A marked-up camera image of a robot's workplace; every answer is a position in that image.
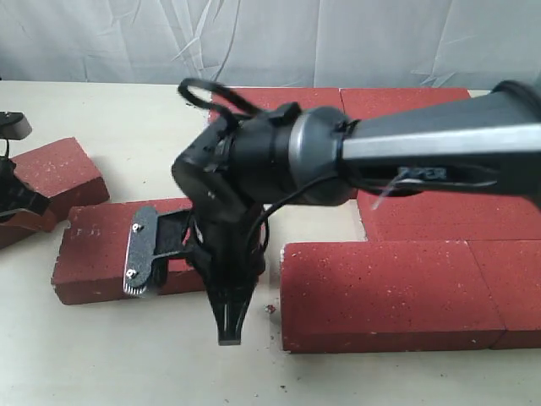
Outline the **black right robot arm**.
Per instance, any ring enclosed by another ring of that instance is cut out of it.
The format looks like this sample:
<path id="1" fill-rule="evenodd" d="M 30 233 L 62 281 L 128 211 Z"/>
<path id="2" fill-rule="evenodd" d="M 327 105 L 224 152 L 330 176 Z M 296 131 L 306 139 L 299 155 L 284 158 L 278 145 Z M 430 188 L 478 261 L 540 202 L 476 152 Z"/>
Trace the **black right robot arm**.
<path id="1" fill-rule="evenodd" d="M 335 107 L 273 110 L 220 83 L 184 79 L 178 94 L 217 117 L 172 164 L 191 200 L 191 257 L 222 346 L 238 345 L 264 269 L 269 217 L 283 206 L 339 206 L 424 191 L 540 200 L 540 90 L 515 80 L 467 100 L 380 118 Z"/>

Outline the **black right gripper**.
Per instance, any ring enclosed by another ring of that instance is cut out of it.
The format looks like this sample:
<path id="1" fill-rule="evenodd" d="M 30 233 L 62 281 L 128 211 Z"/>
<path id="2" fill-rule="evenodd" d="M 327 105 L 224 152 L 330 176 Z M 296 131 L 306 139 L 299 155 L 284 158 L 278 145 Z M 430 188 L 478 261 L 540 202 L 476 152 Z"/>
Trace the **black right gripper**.
<path id="1" fill-rule="evenodd" d="M 201 276 L 216 321 L 218 344 L 240 345 L 245 317 L 265 270 L 268 225 L 261 221 L 262 205 L 252 205 L 231 221 L 194 208 L 187 258 Z"/>

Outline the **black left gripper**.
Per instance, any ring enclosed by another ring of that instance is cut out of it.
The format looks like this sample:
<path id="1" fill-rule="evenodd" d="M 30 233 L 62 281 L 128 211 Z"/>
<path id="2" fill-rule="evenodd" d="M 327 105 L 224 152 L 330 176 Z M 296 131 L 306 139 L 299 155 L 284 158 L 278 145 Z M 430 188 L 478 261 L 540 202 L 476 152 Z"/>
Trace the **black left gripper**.
<path id="1" fill-rule="evenodd" d="M 14 161 L 1 157 L 1 232 L 51 232 L 57 217 L 50 200 L 18 178 L 15 168 Z"/>

